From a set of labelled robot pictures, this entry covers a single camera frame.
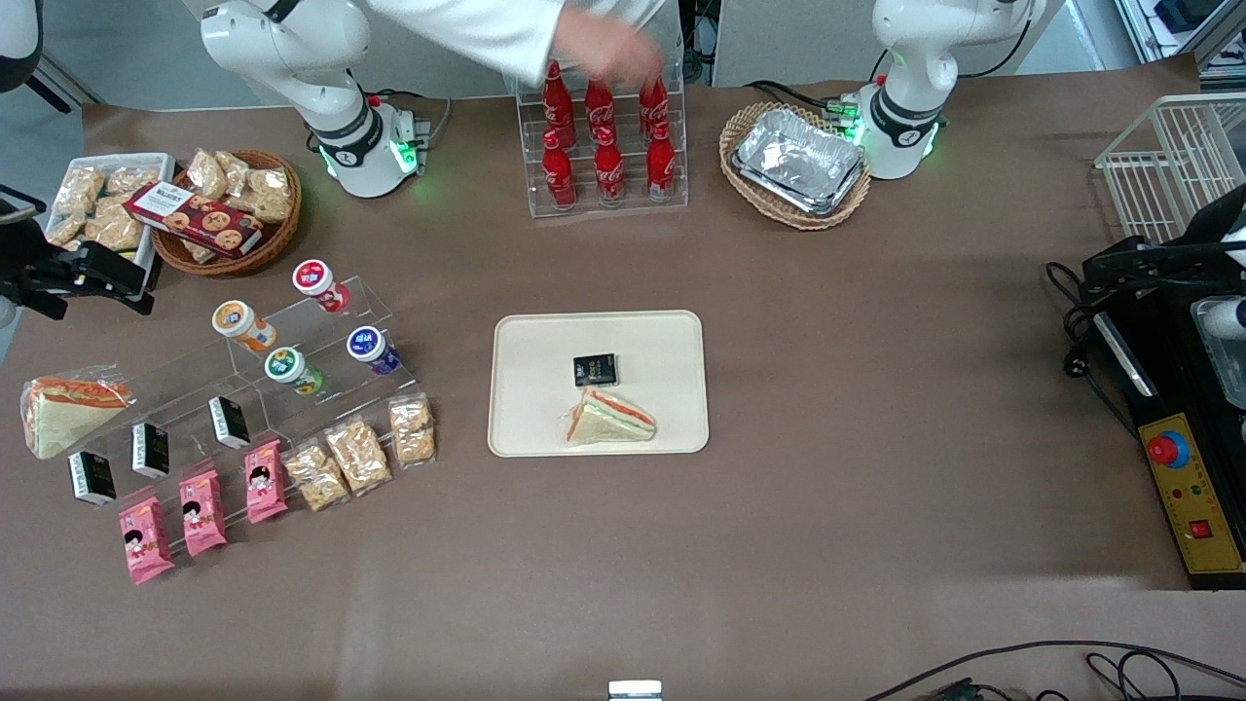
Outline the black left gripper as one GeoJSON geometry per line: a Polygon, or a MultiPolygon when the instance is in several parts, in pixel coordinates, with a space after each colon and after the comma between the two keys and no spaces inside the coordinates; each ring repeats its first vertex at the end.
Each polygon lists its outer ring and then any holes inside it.
{"type": "Polygon", "coordinates": [[[1244,249],[1227,252],[1229,237],[1244,234],[1245,187],[1202,205],[1187,230],[1163,245],[1126,237],[1082,261],[1082,296],[1148,293],[1166,285],[1244,288],[1244,249]]]}

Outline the person's bare hand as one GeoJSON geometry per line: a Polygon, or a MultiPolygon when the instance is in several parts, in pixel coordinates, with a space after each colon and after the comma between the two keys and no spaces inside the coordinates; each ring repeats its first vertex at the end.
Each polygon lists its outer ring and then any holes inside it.
{"type": "Polygon", "coordinates": [[[561,9],[551,49],[554,59],[583,68],[601,83],[640,88],[667,67],[667,55],[637,27],[574,6],[561,9]]]}

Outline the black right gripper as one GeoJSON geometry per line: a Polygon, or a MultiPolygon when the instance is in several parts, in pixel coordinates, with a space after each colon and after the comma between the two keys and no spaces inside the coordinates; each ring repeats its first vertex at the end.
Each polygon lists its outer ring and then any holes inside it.
{"type": "Polygon", "coordinates": [[[35,197],[2,191],[2,301],[52,320],[64,320],[65,298],[113,299],[143,316],[153,311],[146,268],[98,242],[83,242],[75,252],[50,243],[35,220],[45,209],[35,197]]]}

